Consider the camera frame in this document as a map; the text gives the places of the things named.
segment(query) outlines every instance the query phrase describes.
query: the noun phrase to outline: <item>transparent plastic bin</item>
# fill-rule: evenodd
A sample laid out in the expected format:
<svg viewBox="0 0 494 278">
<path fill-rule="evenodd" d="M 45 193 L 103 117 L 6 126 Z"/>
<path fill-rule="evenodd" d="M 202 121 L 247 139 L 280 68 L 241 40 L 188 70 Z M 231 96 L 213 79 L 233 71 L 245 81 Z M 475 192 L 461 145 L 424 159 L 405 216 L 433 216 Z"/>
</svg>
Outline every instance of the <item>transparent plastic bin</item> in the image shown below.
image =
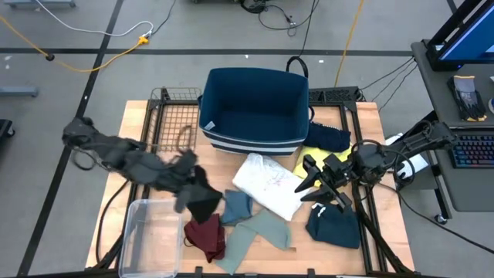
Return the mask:
<svg viewBox="0 0 494 278">
<path fill-rule="evenodd" d="M 123 234 L 119 276 L 175 277 L 181 259 L 182 227 L 173 200 L 132 202 Z"/>
</svg>

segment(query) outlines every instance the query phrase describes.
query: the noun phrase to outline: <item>cable connector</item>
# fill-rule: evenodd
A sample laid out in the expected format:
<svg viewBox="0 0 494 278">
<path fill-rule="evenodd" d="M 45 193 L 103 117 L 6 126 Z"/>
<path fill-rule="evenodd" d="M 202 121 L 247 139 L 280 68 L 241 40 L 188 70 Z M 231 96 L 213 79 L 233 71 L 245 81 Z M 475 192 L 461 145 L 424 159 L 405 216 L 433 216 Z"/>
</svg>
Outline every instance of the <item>cable connector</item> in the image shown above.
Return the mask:
<svg viewBox="0 0 494 278">
<path fill-rule="evenodd" d="M 140 36 L 139 37 L 139 42 L 137 43 L 139 46 L 142 46 L 143 44 L 148 44 L 149 43 L 149 39 L 144 37 L 144 36 Z"/>
</svg>

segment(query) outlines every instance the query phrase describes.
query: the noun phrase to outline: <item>rgb keyboard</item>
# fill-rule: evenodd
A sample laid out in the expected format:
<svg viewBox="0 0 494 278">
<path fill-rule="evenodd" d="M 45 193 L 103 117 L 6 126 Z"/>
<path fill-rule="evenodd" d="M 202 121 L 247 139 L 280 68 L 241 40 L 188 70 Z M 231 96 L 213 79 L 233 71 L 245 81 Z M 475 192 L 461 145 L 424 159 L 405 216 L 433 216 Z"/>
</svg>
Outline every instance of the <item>rgb keyboard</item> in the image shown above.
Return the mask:
<svg viewBox="0 0 494 278">
<path fill-rule="evenodd" d="M 455 168 L 494 168 L 494 136 L 458 136 L 449 153 Z"/>
</svg>

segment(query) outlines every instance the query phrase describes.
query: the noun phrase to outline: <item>yellow cloth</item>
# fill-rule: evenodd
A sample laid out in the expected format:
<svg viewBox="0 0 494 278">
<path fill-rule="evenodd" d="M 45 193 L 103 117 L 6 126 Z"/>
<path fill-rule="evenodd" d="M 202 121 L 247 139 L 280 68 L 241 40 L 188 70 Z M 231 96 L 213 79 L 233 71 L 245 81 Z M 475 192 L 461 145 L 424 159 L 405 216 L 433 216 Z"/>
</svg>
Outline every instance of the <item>yellow cloth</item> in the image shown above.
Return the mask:
<svg viewBox="0 0 494 278">
<path fill-rule="evenodd" d="M 343 151 L 340 153 L 331 153 L 329 151 L 321 150 L 317 147 L 303 146 L 302 150 L 300 151 L 299 158 L 297 158 L 295 169 L 293 169 L 293 174 L 295 174 L 296 176 L 298 176 L 300 178 L 306 178 L 307 172 L 303 169 L 303 166 L 302 166 L 303 156 L 306 154 L 310 154 L 314 158 L 314 160 L 316 160 L 317 167 L 319 167 L 319 169 L 323 170 L 324 158 L 326 158 L 330 154 L 334 154 L 341 161 L 345 161 L 348 159 L 348 155 L 350 155 L 351 147 L 352 146 L 350 145 L 350 147 L 346 151 Z M 319 187 L 320 184 L 321 184 L 320 181 L 316 181 L 314 183 L 314 186 Z"/>
</svg>

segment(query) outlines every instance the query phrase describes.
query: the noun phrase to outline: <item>monitor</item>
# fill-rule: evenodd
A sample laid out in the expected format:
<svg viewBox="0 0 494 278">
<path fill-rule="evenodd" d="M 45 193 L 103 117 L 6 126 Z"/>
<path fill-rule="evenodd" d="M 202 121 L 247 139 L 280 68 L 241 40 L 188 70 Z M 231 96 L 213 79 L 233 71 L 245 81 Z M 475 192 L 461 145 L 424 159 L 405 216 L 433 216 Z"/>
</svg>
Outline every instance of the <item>monitor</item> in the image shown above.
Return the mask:
<svg viewBox="0 0 494 278">
<path fill-rule="evenodd" d="M 464 1 L 427 43 L 432 69 L 456 70 L 466 63 L 494 63 L 493 26 L 494 0 Z"/>
</svg>

